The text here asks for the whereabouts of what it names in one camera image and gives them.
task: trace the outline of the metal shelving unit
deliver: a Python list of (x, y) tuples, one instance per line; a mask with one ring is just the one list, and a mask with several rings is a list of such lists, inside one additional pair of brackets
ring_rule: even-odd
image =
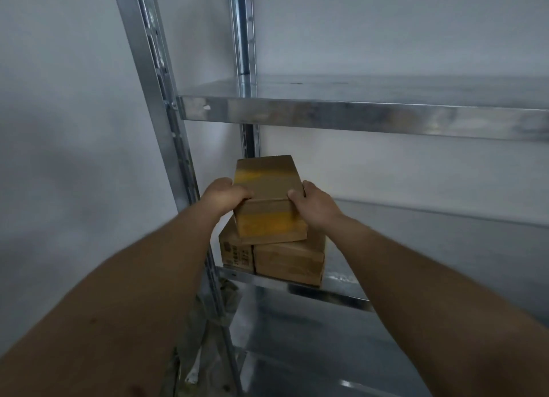
[[(542, 79), (257, 75), (253, 0), (230, 0), (235, 77), (178, 93), (157, 1), (117, 3), (178, 210), (199, 199), (185, 119), (239, 123), (244, 157), (260, 156), (260, 125), (549, 140), (549, 85)], [(327, 265), (342, 263), (331, 245)], [(243, 391), (219, 276), (373, 310), (356, 283), (347, 289), (323, 282), (316, 289), (218, 268), (209, 251), (200, 296), (207, 316), (220, 327), (218, 348), (238, 395)]]

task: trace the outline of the brown cardboard box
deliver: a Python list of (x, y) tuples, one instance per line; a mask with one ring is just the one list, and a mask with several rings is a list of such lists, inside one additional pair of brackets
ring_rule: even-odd
[(254, 197), (234, 211), (243, 243), (257, 245), (307, 238), (307, 224), (287, 197), (290, 189), (303, 191), (291, 155), (240, 159), (234, 182), (254, 191)]
[(251, 272), (254, 271), (253, 247), (243, 245), (240, 242), (237, 234), (237, 225), (232, 216), (219, 234), (219, 246), (221, 248), (221, 260), (223, 264)]
[(326, 236), (309, 228), (305, 241), (254, 247), (257, 274), (320, 286), (325, 264)]

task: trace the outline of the hand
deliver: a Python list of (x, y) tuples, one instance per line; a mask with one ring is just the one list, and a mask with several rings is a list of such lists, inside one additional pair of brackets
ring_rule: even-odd
[(211, 210), (217, 218), (229, 213), (244, 199), (250, 199), (254, 194), (248, 189), (233, 185), (228, 177), (221, 177), (214, 180), (206, 188), (200, 203)]
[(326, 226), (339, 216), (344, 216), (332, 197), (313, 183), (303, 180), (305, 196), (295, 190), (288, 191), (288, 198), (295, 204), (301, 217), (311, 227), (326, 231)]

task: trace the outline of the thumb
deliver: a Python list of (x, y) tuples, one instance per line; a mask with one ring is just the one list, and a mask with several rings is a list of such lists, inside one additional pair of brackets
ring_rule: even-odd
[(295, 189), (290, 189), (288, 191), (288, 198), (294, 203), (294, 205), (299, 209), (303, 205), (303, 202), (305, 202), (305, 197), (303, 196), (303, 193), (298, 192)]

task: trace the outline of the right hand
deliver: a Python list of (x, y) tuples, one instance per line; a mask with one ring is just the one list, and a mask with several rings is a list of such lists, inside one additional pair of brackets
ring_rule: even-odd
[(305, 196), (296, 190), (288, 191), (288, 198), (298, 208), (301, 217), (314, 229), (326, 231), (334, 218), (343, 216), (332, 197), (317, 188), (313, 183), (303, 180)]

